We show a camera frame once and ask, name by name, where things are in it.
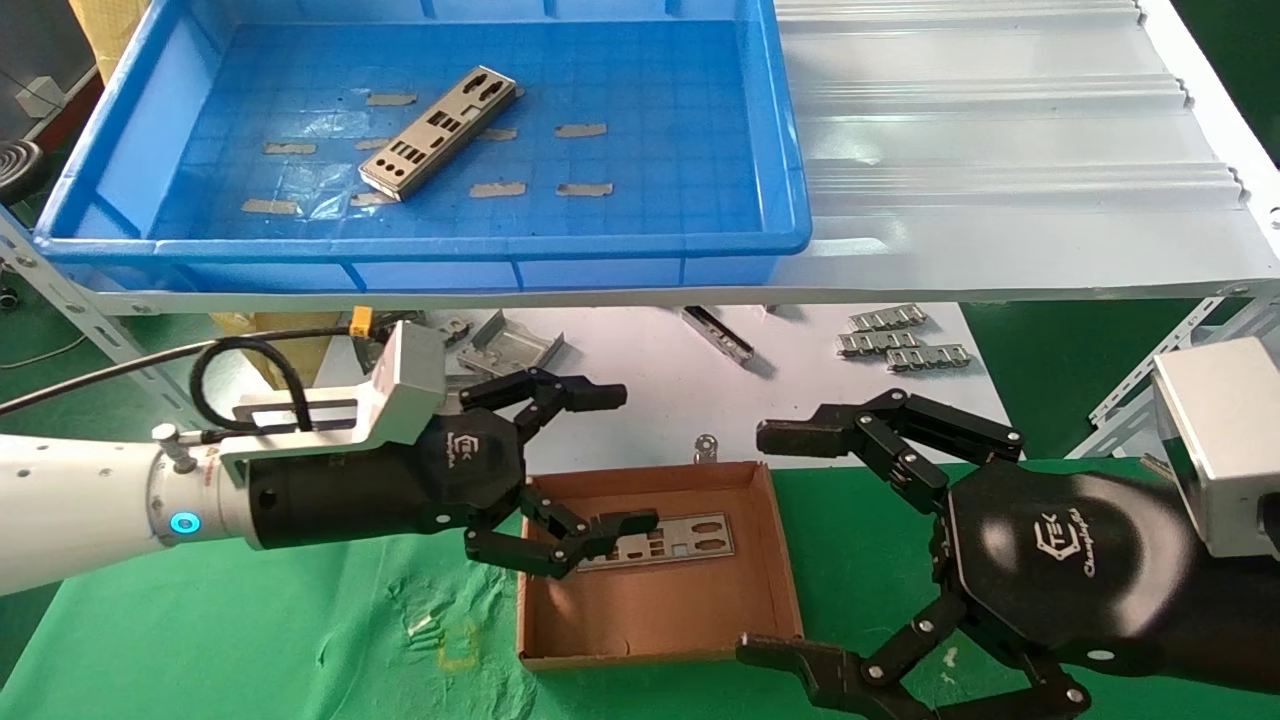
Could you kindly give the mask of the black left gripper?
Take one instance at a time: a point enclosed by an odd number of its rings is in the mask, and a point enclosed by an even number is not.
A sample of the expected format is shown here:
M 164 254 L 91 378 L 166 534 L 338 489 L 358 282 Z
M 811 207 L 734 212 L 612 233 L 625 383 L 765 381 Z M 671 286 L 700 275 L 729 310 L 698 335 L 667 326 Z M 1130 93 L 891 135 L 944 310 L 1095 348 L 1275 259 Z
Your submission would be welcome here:
M 460 391 L 465 411 L 498 411 L 527 400 L 512 421 L 494 413 L 434 416 L 416 441 L 349 454 L 271 457 L 250 464 L 250 511 L 265 550 L 430 536 L 466 529 L 475 562 L 562 579 L 607 556 L 621 538 L 657 529 L 654 509 L 581 518 L 536 486 L 524 486 L 524 446 L 559 413 L 626 405 L 623 384 L 530 368 Z M 550 542 L 498 532 L 513 512 Z

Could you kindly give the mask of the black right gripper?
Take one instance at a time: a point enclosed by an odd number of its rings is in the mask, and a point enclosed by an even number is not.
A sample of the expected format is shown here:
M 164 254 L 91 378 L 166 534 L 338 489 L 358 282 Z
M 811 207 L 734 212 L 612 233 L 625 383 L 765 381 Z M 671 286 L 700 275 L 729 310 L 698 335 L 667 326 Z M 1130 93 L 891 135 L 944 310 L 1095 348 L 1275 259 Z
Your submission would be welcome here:
M 1091 694 L 1057 662 L 1277 692 L 1275 560 L 1211 555 L 1167 482 L 1033 471 L 1011 464 L 1023 445 L 1011 427 L 905 389 L 760 421 L 764 455 L 851 455 L 918 512 L 943 511 L 948 579 L 972 605 L 942 593 L 869 657 L 744 633 L 737 660 L 790 673 L 810 705 L 864 719 L 1076 719 Z M 948 492 L 920 446 L 984 466 Z M 902 680 L 972 612 L 997 659 L 1021 653 L 1029 685 L 932 708 Z

